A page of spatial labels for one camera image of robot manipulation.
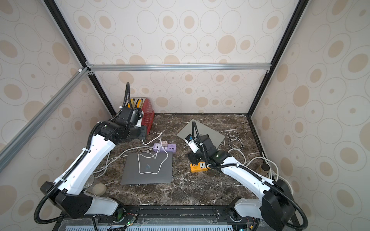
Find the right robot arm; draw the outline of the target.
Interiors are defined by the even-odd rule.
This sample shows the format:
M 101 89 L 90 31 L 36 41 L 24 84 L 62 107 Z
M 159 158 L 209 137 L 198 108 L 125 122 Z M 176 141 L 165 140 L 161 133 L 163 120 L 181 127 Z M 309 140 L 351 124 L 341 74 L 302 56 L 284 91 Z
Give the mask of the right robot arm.
M 308 219 L 303 209 L 294 201 L 288 185 L 273 181 L 240 163 L 230 153 L 216 148 L 208 135 L 185 138 L 191 151 L 188 158 L 192 164 L 205 162 L 207 169 L 217 170 L 232 177 L 249 189 L 257 198 L 236 198 L 228 209 L 234 221 L 251 217 L 262 219 L 275 231 L 285 227 L 304 230 Z

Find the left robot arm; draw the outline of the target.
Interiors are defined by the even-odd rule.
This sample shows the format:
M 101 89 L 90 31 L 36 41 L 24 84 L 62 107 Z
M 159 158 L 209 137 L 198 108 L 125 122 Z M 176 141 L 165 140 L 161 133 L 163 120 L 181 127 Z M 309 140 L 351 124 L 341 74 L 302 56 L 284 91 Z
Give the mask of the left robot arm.
M 89 134 L 86 147 L 71 166 L 54 182 L 45 182 L 41 186 L 44 197 L 35 209 L 34 221 L 37 224 L 49 224 L 65 217 L 76 219 L 84 215 L 113 216 L 120 220 L 123 206 L 118 200 L 89 194 L 84 186 L 96 167 L 117 144 L 146 136 L 146 126 L 141 125 L 143 116 L 141 108 L 122 107 L 110 120 L 98 122 Z M 64 214 L 42 219 L 40 212 L 46 201 L 52 202 Z

